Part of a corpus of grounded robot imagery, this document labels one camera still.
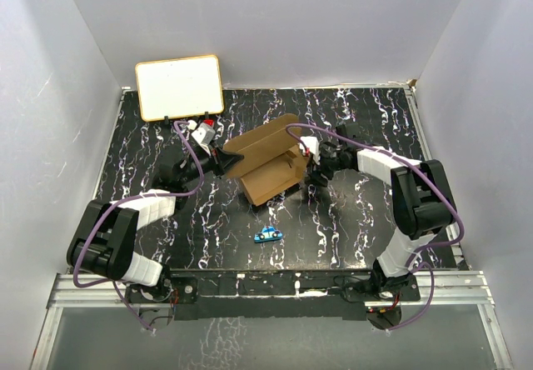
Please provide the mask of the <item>red black stamp toy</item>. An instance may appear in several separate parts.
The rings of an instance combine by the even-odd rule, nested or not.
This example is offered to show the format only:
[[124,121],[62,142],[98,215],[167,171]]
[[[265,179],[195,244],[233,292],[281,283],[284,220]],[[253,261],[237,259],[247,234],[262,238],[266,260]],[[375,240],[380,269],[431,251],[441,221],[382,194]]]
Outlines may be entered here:
[[207,119],[207,120],[204,120],[203,121],[207,126],[209,126],[210,128],[214,128],[215,127],[215,122],[211,119]]

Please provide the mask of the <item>brown cardboard box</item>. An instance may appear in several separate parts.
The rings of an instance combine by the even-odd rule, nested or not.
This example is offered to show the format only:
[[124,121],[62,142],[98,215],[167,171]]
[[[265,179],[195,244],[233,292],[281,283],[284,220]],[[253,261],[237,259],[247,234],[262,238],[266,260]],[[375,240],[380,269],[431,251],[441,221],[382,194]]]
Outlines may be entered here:
[[225,151],[243,156],[227,178],[239,181],[250,204],[261,206],[304,178],[309,157],[286,132],[287,125],[298,122],[297,115],[287,113],[223,145]]

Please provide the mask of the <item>blue toy car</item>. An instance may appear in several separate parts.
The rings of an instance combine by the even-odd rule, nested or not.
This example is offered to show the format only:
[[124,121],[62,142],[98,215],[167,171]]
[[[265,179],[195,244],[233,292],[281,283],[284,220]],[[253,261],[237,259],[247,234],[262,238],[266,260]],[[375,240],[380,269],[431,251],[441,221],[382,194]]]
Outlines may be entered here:
[[274,227],[264,227],[254,236],[254,243],[275,242],[283,239],[283,233]]

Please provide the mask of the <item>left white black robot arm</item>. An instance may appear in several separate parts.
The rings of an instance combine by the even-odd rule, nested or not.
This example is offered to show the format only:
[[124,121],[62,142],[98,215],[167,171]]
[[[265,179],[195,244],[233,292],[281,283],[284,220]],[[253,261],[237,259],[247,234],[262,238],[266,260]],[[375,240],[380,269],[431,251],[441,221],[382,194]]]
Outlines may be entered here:
[[223,176],[243,159],[218,146],[207,151],[196,147],[173,166],[160,166],[147,192],[116,202],[92,200],[67,250],[68,265],[108,280],[143,285],[153,302],[164,302],[172,282],[162,276],[159,262],[134,252],[137,231],[181,210],[193,194],[188,183],[208,173]]

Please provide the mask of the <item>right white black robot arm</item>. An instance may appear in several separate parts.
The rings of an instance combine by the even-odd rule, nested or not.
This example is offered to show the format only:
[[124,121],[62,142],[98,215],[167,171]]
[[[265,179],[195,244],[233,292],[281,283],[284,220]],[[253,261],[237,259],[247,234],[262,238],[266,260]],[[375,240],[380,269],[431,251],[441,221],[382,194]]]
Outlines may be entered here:
[[311,182],[325,187],[341,170],[355,170],[383,181],[391,188],[396,225],[390,242],[375,259],[370,279],[361,290],[383,301],[407,285],[411,263],[435,236],[457,221],[457,210],[446,173],[437,160],[420,161],[396,155],[379,146],[350,142],[347,126],[332,135],[339,140],[313,142],[304,149],[312,156]]

